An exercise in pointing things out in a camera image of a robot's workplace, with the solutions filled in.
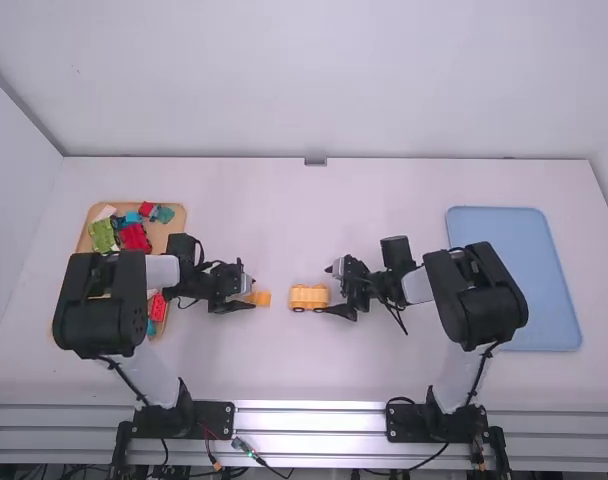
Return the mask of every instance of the wire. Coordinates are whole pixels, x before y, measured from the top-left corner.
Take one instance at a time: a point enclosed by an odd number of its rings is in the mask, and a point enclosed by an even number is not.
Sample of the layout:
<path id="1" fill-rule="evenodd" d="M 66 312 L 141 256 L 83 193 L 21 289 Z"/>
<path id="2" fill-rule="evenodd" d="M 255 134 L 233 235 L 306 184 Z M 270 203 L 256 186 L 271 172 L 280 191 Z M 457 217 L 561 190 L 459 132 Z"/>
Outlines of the wire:
<path id="1" fill-rule="evenodd" d="M 497 346 L 500 345 L 501 343 L 502 342 L 498 340 L 493 345 L 488 347 L 482 354 L 482 360 L 480 361 L 480 366 L 477 369 L 477 375 L 475 375 L 475 381 L 473 382 L 471 391 L 468 392 L 468 395 L 466 396 L 466 402 L 464 403 L 465 406 L 470 405 L 471 401 L 473 400 L 473 397 L 475 397 L 477 395 L 477 387 L 480 384 L 480 380 L 482 379 L 482 373 L 484 373 L 484 365 L 486 365 L 486 362 L 488 361 L 489 358 L 493 358 L 493 350 L 495 350 L 495 348 L 497 348 Z"/>
<path id="2" fill-rule="evenodd" d="M 180 310 L 186 310 L 188 307 L 192 307 L 197 302 L 199 302 L 199 300 L 193 300 L 188 305 L 182 305 L 182 300 L 180 299 L 180 297 L 177 297 L 177 308 L 179 308 Z"/>
<path id="3" fill-rule="evenodd" d="M 376 472 L 375 470 L 369 470 L 368 468 L 363 468 L 362 470 L 364 470 L 365 472 L 370 473 L 371 475 L 377 475 L 378 477 L 388 477 L 389 476 L 388 473 Z"/>
<path id="4" fill-rule="evenodd" d="M 120 378 L 122 380 L 124 380 L 124 383 L 126 383 L 128 388 L 130 388 L 133 391 L 137 400 L 141 401 L 147 407 L 151 406 L 151 402 L 148 401 L 148 399 L 146 398 L 146 395 L 144 395 L 135 386 L 135 384 L 133 384 L 133 382 L 131 382 L 131 380 L 126 376 L 126 374 L 124 373 L 124 371 L 122 370 L 120 365 L 115 360 L 108 358 L 108 357 L 103 357 L 101 355 L 97 355 L 93 358 L 96 360 L 102 360 L 103 362 L 108 363 L 109 369 L 115 370 L 115 372 L 117 372 L 117 374 L 120 376 Z M 162 447 L 164 447 L 164 461 L 160 464 L 160 466 L 163 467 L 168 464 L 168 445 L 166 445 L 166 440 L 164 440 L 163 438 L 160 438 L 160 442 L 162 442 Z"/>
<path id="5" fill-rule="evenodd" d="M 230 475 L 229 478 L 241 477 L 246 472 L 248 472 L 248 467 L 242 467 L 242 468 L 233 469 L 233 470 L 231 470 L 231 475 Z"/>
<path id="6" fill-rule="evenodd" d="M 417 405 L 413 400 L 408 397 L 393 397 L 388 402 L 386 402 L 386 409 L 388 410 L 388 406 L 393 402 L 404 402 L 410 403 L 411 405 Z"/>
<path id="7" fill-rule="evenodd" d="M 208 434 L 213 437 L 215 440 L 222 440 L 220 437 L 218 437 L 217 435 L 215 435 L 213 433 L 213 430 L 210 430 L 206 425 L 204 425 L 203 423 L 197 422 L 197 424 L 202 427 L 204 429 L 205 432 L 208 432 Z"/>
<path id="8" fill-rule="evenodd" d="M 431 461 L 435 460 L 437 457 L 439 457 L 444 452 L 444 450 L 446 450 L 448 448 L 449 445 L 450 445 L 450 443 L 446 442 L 444 445 L 442 445 L 442 448 L 440 448 L 433 455 L 431 455 L 430 457 L 428 457 L 426 460 L 422 460 L 417 465 L 413 465 L 411 468 L 407 469 L 407 471 L 412 472 L 413 470 L 417 470 L 418 468 L 423 467 L 428 462 L 431 462 Z"/>
<path id="9" fill-rule="evenodd" d="M 140 392 L 139 389 L 133 384 L 133 382 L 131 382 L 131 380 L 124 373 L 124 370 L 122 370 L 122 368 L 120 367 L 119 363 L 117 363 L 112 358 L 104 357 L 102 355 L 97 355 L 97 356 L 93 357 L 93 359 L 101 360 L 103 362 L 108 363 L 109 370 L 115 370 L 115 372 L 120 376 L 120 378 L 122 380 L 124 380 L 124 383 L 126 383 L 126 386 L 128 388 L 130 388 L 131 391 L 135 394 L 135 396 L 137 397 L 137 400 L 141 401 L 147 407 L 151 406 L 151 403 L 146 398 L 146 395 L 144 395 L 142 392 Z"/>
<path id="10" fill-rule="evenodd" d="M 161 466 L 164 467 L 168 464 L 168 445 L 166 445 L 166 440 L 160 438 L 160 442 L 162 442 L 162 446 L 164 447 L 164 461 L 161 463 Z"/>
<path id="11" fill-rule="evenodd" d="M 266 468 L 268 468 L 271 472 L 273 472 L 275 475 L 277 475 L 280 478 L 283 478 L 284 480 L 288 480 L 289 478 L 291 478 L 291 475 L 293 475 L 293 472 L 295 471 L 294 468 L 291 468 L 291 471 L 288 472 L 288 475 L 282 475 L 280 472 L 278 472 L 277 470 L 275 470 L 273 467 L 267 465 L 264 465 Z"/>
<path id="12" fill-rule="evenodd" d="M 22 475 L 19 480 L 26 480 L 30 475 L 34 474 L 36 471 L 38 471 L 40 469 L 40 467 L 42 466 L 42 464 L 39 464 L 37 467 L 33 467 L 32 470 L 29 470 L 28 472 L 26 472 L 24 475 Z"/>
<path id="13" fill-rule="evenodd" d="M 466 402 L 464 403 L 465 406 L 470 405 L 471 401 L 473 400 L 473 397 L 475 397 L 477 395 L 477 387 L 482 378 L 482 373 L 484 373 L 484 366 L 486 365 L 486 362 L 488 361 L 488 359 L 493 357 L 493 350 L 495 350 L 495 348 L 497 348 L 497 346 L 500 345 L 501 343 L 502 342 L 498 340 L 497 342 L 493 343 L 490 347 L 488 347 L 486 350 L 484 350 L 484 353 L 482 353 L 482 355 L 481 355 L 482 360 L 480 361 L 480 366 L 477 370 L 477 375 L 475 375 L 475 381 L 473 382 L 471 391 L 468 392 L 468 395 L 466 396 Z M 406 403 L 415 405 L 415 402 L 408 397 L 393 397 L 388 402 L 386 402 L 386 410 L 388 410 L 389 405 L 393 402 L 406 402 Z M 433 455 L 428 457 L 426 460 L 422 460 L 417 465 L 412 466 L 407 471 L 410 472 L 413 470 L 417 470 L 418 468 L 426 465 L 428 462 L 435 460 L 437 457 L 439 457 L 444 452 L 444 450 L 446 450 L 448 448 L 449 445 L 450 445 L 450 443 L 446 442 L 444 445 L 442 445 L 442 448 L 440 448 Z"/>

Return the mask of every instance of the black bracket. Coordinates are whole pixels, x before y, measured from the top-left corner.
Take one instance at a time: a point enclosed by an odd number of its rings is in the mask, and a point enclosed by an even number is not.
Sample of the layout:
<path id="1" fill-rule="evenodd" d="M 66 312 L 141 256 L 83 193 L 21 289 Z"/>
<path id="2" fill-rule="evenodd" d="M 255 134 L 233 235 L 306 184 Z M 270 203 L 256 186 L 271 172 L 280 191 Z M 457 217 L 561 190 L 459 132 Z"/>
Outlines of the black bracket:
<path id="1" fill-rule="evenodd" d="M 230 440 L 233 437 L 235 404 L 232 402 L 193 401 L 193 412 L 194 426 L 178 437 L 177 431 L 172 426 L 167 429 L 158 424 L 151 424 L 148 421 L 146 409 L 136 411 L 133 416 L 131 438 Z"/>
<path id="2" fill-rule="evenodd" d="M 391 443 L 471 443 L 484 436 L 488 420 L 484 407 L 468 405 L 431 421 L 426 404 L 390 404 L 386 410 L 386 437 Z"/>

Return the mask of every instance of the red toy block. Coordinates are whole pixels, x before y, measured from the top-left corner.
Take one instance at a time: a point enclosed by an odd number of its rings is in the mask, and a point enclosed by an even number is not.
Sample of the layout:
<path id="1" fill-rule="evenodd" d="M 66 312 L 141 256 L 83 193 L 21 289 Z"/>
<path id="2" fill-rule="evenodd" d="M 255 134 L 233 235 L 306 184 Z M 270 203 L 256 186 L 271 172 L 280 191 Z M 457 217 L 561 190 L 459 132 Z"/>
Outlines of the red toy block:
<path id="1" fill-rule="evenodd" d="M 153 303 L 151 303 L 151 315 L 150 318 L 154 322 L 163 322 L 164 316 L 166 315 L 166 300 L 161 293 L 153 295 Z"/>
<path id="2" fill-rule="evenodd" d="M 143 217 L 148 217 L 153 211 L 153 207 L 155 207 L 154 203 L 142 202 L 142 205 L 140 205 L 140 208 L 137 212 Z"/>
<path id="3" fill-rule="evenodd" d="M 153 250 L 141 223 L 134 223 L 120 230 L 120 239 L 123 250 L 144 250 L 145 253 L 151 253 Z"/>

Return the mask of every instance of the light blue mat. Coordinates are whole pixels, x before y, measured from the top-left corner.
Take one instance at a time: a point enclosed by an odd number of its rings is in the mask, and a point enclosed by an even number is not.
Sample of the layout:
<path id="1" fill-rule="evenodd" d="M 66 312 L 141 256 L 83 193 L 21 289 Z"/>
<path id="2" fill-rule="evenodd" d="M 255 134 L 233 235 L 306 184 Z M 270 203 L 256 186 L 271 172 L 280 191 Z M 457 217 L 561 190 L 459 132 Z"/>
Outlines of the light blue mat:
<path id="1" fill-rule="evenodd" d="M 504 350 L 575 351 L 582 334 L 553 237 L 534 208 L 452 207 L 446 214 L 452 247 L 488 241 L 522 289 L 529 319 Z"/>

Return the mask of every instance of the cork tray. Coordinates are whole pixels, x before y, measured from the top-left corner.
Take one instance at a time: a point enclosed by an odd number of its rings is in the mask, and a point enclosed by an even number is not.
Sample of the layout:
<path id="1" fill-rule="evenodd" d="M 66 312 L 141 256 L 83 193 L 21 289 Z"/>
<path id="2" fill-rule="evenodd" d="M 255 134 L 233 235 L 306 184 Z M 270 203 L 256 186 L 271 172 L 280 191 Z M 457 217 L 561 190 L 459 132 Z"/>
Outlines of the cork tray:
<path id="1" fill-rule="evenodd" d="M 92 252 L 92 243 L 91 236 L 88 234 L 88 226 L 92 222 L 92 220 L 100 213 L 102 208 L 106 205 L 112 205 L 117 209 L 116 215 L 122 216 L 128 211 L 137 211 L 140 202 L 100 202 L 93 205 L 86 214 L 86 220 L 84 221 L 84 226 L 82 227 L 82 232 L 80 233 L 80 238 L 77 242 L 77 248 L 75 249 L 75 253 L 84 253 L 84 252 Z M 175 216 L 173 219 L 164 225 L 162 222 L 150 222 L 148 219 L 144 219 L 144 228 L 146 229 L 146 236 L 151 242 L 153 247 L 152 255 L 160 255 L 166 251 L 166 240 L 168 235 L 171 233 L 181 233 L 184 231 L 184 225 L 186 224 L 186 210 L 184 206 L 179 203 L 162 203 L 151 201 L 151 203 L 159 203 L 165 207 L 169 207 L 175 212 Z M 151 308 L 151 300 L 148 302 L 148 308 L 150 312 Z M 168 308 L 166 309 L 166 315 L 164 317 L 164 321 L 161 322 L 161 325 L 156 324 L 157 331 L 155 336 L 149 336 L 150 340 L 154 340 L 160 338 L 162 333 L 164 333 L 164 329 L 166 328 L 166 319 L 168 317 Z"/>

